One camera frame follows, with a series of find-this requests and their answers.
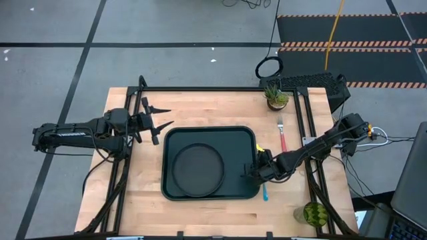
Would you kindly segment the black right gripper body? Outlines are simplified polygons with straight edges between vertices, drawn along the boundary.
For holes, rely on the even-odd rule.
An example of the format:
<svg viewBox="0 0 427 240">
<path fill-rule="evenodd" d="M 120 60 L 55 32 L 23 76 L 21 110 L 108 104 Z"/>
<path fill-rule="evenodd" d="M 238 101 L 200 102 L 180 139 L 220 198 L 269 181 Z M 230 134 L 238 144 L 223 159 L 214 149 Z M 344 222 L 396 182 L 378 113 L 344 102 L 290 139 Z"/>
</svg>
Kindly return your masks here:
<svg viewBox="0 0 427 240">
<path fill-rule="evenodd" d="M 272 152 L 266 149 L 265 152 L 256 153 L 256 158 L 253 162 L 257 165 L 256 170 L 248 170 L 256 174 L 256 180 L 254 181 L 258 185 L 262 185 L 266 182 L 280 183 L 278 177 L 280 177 L 280 171 L 277 164 L 273 161 Z"/>
</svg>

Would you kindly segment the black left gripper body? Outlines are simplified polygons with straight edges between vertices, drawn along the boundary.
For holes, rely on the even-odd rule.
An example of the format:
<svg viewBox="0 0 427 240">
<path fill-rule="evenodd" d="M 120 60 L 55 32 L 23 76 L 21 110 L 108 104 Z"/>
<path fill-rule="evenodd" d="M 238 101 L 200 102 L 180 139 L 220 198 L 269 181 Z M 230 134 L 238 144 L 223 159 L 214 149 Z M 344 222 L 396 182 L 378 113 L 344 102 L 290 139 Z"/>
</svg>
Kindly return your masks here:
<svg viewBox="0 0 427 240">
<path fill-rule="evenodd" d="M 144 112 L 136 113 L 135 115 L 131 116 L 131 130 L 133 132 L 132 135 L 138 143 L 141 143 L 142 138 L 140 132 L 150 130 L 152 143 L 154 145 L 158 145 L 159 140 L 157 135 L 159 133 L 154 132 L 156 127 L 152 119 L 153 114 L 150 114 L 148 111 L 148 107 L 152 105 L 149 105 L 147 97 L 141 98 L 141 104 L 144 108 Z"/>
</svg>

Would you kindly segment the fork with red handle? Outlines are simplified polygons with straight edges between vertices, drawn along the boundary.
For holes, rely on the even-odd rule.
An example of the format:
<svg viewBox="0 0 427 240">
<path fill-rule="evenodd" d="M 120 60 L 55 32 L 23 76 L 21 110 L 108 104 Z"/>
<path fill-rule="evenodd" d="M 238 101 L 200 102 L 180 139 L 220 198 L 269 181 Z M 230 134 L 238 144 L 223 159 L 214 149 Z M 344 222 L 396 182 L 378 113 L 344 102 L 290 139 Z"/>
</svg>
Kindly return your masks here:
<svg viewBox="0 0 427 240">
<path fill-rule="evenodd" d="M 281 139 L 282 151 L 286 152 L 287 151 L 287 146 L 286 146 L 286 140 L 285 140 L 285 136 L 284 136 L 283 119 L 282 119 L 281 115 L 278 116 L 278 129 L 280 131 L 280 139 Z"/>
</svg>

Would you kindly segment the round black plate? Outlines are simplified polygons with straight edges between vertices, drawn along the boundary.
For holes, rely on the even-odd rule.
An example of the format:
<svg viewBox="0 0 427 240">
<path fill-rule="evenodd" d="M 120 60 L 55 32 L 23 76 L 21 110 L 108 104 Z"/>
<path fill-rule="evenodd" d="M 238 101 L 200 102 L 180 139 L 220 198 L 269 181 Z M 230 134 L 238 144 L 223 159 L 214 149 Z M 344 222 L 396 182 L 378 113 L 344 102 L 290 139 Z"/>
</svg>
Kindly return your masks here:
<svg viewBox="0 0 427 240">
<path fill-rule="evenodd" d="M 211 145 L 193 143 L 175 156 L 171 175 L 186 196 L 202 198 L 217 191 L 225 178 L 224 160 Z"/>
</svg>

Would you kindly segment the green patterned glass cup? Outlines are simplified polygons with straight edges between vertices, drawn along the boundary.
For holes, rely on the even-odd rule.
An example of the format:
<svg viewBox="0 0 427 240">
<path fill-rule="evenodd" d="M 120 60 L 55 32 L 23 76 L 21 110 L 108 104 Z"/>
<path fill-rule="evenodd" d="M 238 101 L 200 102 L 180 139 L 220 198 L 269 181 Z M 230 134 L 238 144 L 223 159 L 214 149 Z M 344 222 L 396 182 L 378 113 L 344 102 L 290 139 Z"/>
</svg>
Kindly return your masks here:
<svg viewBox="0 0 427 240">
<path fill-rule="evenodd" d="M 309 202 L 298 207 L 293 212 L 294 219 L 312 227 L 323 227 L 328 222 L 326 208 L 317 202 Z"/>
</svg>

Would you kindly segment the dark green plastic tray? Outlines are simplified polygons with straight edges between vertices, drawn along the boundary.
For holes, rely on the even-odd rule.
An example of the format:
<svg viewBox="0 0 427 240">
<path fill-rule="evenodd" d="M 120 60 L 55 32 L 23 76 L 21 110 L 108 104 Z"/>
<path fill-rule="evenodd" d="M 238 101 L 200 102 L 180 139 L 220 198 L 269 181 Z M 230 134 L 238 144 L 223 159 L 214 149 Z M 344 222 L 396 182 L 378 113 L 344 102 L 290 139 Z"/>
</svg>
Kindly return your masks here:
<svg viewBox="0 0 427 240">
<path fill-rule="evenodd" d="M 225 178 L 220 188 L 202 198 L 184 195 L 173 182 L 171 167 L 177 153 L 193 143 L 205 143 L 215 148 L 224 160 Z M 256 138 L 244 126 L 177 127 L 169 130 L 164 139 L 161 174 L 161 193 L 170 201 L 250 199 L 258 194 L 260 186 L 240 177 L 244 163 L 256 158 Z"/>
</svg>

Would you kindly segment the potted succulent plant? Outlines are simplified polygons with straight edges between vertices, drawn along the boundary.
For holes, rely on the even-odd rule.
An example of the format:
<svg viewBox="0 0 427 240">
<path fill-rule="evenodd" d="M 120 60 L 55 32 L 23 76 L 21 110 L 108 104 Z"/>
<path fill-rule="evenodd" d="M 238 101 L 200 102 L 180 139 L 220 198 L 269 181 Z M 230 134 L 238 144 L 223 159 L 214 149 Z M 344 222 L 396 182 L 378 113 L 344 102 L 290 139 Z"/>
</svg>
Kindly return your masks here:
<svg viewBox="0 0 427 240">
<path fill-rule="evenodd" d="M 268 107 L 272 111 L 280 111 L 286 107 L 289 102 L 289 95 L 282 92 L 277 85 L 268 85 L 264 88 L 264 97 Z"/>
</svg>

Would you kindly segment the black perforated computer case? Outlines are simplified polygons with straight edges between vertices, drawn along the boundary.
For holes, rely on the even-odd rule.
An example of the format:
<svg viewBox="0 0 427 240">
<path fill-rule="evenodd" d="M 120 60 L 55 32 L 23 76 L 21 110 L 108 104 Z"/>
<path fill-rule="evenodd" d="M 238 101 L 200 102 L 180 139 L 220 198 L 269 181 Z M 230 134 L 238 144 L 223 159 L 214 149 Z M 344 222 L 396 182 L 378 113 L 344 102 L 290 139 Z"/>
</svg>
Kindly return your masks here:
<svg viewBox="0 0 427 240">
<path fill-rule="evenodd" d="M 331 72 L 316 73 L 312 75 L 276 76 L 260 79 L 259 87 L 276 85 L 282 91 L 284 89 L 324 88 L 328 98 L 330 111 L 333 113 L 341 107 L 351 95 L 346 86 L 346 78 L 339 74 L 335 76 Z"/>
</svg>

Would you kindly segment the black hazard striped mat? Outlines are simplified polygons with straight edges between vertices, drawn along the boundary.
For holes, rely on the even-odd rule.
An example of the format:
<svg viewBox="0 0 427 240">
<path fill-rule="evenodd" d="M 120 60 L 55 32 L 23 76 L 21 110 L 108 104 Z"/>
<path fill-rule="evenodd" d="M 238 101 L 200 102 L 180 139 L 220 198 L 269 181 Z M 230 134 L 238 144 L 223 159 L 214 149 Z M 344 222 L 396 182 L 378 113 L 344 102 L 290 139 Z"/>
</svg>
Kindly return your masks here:
<svg viewBox="0 0 427 240">
<path fill-rule="evenodd" d="M 279 15 L 283 47 L 427 47 L 427 12 Z"/>
<path fill-rule="evenodd" d="M 281 48 L 285 75 L 343 74 L 349 87 L 425 89 L 427 78 L 409 49 Z"/>
</svg>

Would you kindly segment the grey laptop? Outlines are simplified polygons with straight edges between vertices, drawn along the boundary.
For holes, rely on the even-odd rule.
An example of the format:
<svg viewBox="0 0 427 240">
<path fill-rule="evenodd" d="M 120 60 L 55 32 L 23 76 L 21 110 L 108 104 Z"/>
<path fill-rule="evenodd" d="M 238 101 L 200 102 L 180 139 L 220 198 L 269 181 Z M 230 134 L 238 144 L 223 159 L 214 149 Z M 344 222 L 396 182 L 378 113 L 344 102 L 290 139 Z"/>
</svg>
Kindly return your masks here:
<svg viewBox="0 0 427 240">
<path fill-rule="evenodd" d="M 389 239 L 427 240 L 427 121 L 418 128 L 391 206 L 398 216 Z"/>
</svg>

